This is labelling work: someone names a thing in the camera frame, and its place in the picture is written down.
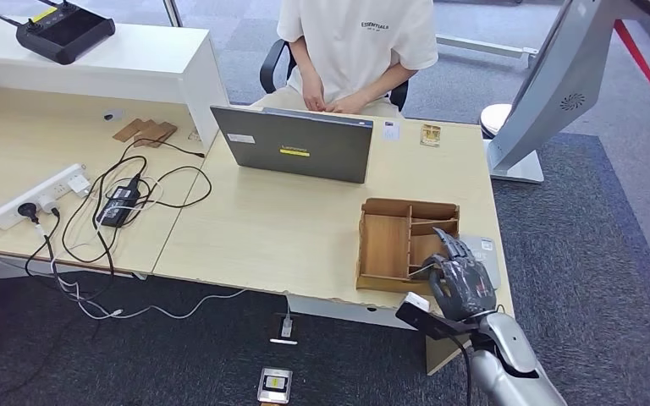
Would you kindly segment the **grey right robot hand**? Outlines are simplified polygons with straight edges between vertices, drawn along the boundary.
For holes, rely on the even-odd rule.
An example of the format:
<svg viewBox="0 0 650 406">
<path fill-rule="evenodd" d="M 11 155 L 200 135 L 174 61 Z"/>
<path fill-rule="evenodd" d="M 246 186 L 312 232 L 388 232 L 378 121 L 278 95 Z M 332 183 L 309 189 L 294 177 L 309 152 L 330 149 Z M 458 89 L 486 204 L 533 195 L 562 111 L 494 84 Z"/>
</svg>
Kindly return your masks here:
<svg viewBox="0 0 650 406">
<path fill-rule="evenodd" d="M 430 255 L 422 263 L 422 270 L 444 318 L 463 321 L 495 310 L 495 288 L 486 267 L 460 239 L 441 228 L 432 230 L 445 253 Z"/>
</svg>

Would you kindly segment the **person's right hand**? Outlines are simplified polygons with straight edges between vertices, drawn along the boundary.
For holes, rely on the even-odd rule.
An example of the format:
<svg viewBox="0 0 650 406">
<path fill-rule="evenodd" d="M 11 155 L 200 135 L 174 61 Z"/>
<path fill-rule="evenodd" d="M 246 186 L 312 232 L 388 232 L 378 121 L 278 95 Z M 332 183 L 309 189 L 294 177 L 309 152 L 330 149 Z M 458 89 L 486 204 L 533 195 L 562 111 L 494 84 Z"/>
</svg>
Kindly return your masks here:
<svg viewBox="0 0 650 406">
<path fill-rule="evenodd" d="M 302 96 L 309 111 L 324 112 L 327 103 L 323 98 L 323 84 L 318 74 L 304 74 L 302 76 Z"/>
</svg>

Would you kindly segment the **person's left hand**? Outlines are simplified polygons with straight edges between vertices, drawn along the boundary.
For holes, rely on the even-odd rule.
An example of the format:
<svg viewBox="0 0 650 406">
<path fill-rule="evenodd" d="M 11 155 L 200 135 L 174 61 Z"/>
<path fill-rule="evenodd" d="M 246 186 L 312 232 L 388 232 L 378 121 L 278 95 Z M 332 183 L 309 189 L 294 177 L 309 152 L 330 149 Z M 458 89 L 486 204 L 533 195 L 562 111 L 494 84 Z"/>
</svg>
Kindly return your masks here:
<svg viewBox="0 0 650 406">
<path fill-rule="evenodd" d="M 365 109 L 369 102 L 370 101 L 366 95 L 356 92 L 352 95 L 332 101 L 325 106 L 324 111 L 331 113 L 359 114 Z"/>
</svg>

